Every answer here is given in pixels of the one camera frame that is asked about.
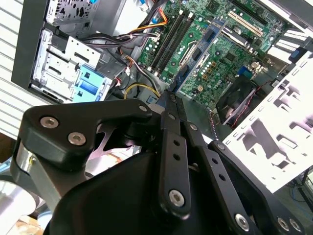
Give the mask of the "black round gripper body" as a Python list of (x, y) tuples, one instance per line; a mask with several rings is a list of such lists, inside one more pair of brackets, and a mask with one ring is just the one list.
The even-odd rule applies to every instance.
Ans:
[(166, 219), (157, 205), (159, 161), (137, 154), (71, 189), (58, 203), (46, 235), (225, 235), (228, 226), (200, 174), (189, 170), (191, 213)]

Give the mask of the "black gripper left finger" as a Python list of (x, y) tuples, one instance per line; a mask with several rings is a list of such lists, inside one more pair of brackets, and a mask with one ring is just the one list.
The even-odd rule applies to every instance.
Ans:
[(165, 216), (191, 210), (186, 139), (176, 97), (165, 91), (154, 111), (138, 99), (37, 106), (22, 118), (14, 154), (19, 168), (55, 210), (74, 187), (88, 181), (87, 161), (107, 150), (138, 145), (159, 161), (156, 202)]

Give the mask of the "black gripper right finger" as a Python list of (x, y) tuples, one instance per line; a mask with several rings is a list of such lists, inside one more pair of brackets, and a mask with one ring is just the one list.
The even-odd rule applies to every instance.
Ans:
[(182, 99), (178, 115), (191, 156), (212, 187), (217, 226), (223, 235), (304, 235), (300, 221), (220, 141), (207, 144), (189, 122)]

